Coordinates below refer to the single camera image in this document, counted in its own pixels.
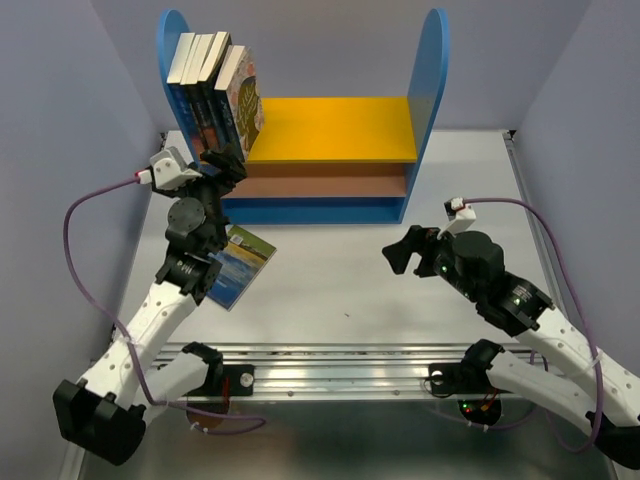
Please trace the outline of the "Three Days to See book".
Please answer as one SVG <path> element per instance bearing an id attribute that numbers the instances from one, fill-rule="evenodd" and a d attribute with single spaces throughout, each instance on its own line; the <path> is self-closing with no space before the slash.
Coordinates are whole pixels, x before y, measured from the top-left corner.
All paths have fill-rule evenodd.
<path id="1" fill-rule="evenodd" d="M 207 115 L 198 87 L 198 78 L 204 60 L 204 53 L 201 48 L 203 45 L 205 45 L 204 36 L 202 34 L 196 34 L 191 44 L 181 79 L 181 86 L 186 94 L 194 119 L 195 130 L 191 134 L 191 139 L 196 150 L 197 158 L 209 147 L 207 140 Z"/>

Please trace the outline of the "blue green landscape book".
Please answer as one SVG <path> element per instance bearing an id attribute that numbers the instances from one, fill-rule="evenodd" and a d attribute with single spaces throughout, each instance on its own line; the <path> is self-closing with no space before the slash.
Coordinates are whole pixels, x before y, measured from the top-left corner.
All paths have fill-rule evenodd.
<path id="1" fill-rule="evenodd" d="M 227 246 L 211 255 L 221 270 L 207 296 L 230 311 L 277 249 L 238 225 L 228 225 L 226 234 Z"/>

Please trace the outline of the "A Tale of Two Cities book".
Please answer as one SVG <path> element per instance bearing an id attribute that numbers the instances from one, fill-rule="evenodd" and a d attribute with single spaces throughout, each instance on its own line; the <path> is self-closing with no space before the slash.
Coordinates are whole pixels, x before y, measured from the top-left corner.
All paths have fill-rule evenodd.
<path id="1" fill-rule="evenodd" d="M 213 45 L 215 35 L 204 34 L 201 36 L 199 44 L 199 71 L 197 76 L 197 106 L 201 117 L 201 126 L 207 143 L 207 148 L 218 150 L 220 147 L 220 138 L 217 132 L 216 117 L 212 113 L 209 105 L 209 76 L 211 68 L 208 66 L 208 58 L 210 56 L 211 47 Z"/>

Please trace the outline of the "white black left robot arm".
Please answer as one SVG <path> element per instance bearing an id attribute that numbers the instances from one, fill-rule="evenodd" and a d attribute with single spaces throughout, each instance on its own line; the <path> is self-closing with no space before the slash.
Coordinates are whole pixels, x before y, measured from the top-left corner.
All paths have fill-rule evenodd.
<path id="1" fill-rule="evenodd" d="M 215 392 L 222 382 L 221 356 L 199 343 L 188 345 L 164 373 L 146 371 L 177 327 L 202 303 L 222 264 L 230 223 L 222 198 L 247 177 L 230 146 L 207 150 L 188 163 L 174 147 L 150 159 L 128 179 L 173 199 L 167 213 L 164 261 L 141 306 L 128 323 L 111 320 L 119 332 L 107 351 L 80 378 L 62 381 L 53 405 L 62 437 L 119 466 L 141 444 L 162 408 L 189 390 Z"/>

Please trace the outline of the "Little Women floral book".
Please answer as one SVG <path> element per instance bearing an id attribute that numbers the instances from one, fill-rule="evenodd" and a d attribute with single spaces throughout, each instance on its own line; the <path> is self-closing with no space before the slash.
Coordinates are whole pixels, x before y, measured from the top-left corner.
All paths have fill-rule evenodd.
<path id="1" fill-rule="evenodd" d="M 227 49 L 214 95 L 229 139 L 241 161 L 246 162 L 265 123 L 253 52 L 249 47 L 231 45 Z"/>

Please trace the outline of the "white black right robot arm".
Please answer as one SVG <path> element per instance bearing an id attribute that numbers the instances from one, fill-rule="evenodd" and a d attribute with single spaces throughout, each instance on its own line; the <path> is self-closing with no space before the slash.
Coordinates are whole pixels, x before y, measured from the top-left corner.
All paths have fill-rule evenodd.
<path id="1" fill-rule="evenodd" d="M 518 360 L 489 343 L 487 357 L 460 366 L 472 390 L 491 385 L 518 394 L 594 434 L 596 448 L 628 469 L 639 467 L 639 378 L 588 340 L 533 283 L 505 268 L 503 249 L 485 233 L 443 233 L 414 225 L 382 250 L 392 271 L 405 272 L 409 259 L 421 260 L 414 273 L 438 276 L 476 308 L 487 323 L 546 358 L 560 376 Z"/>

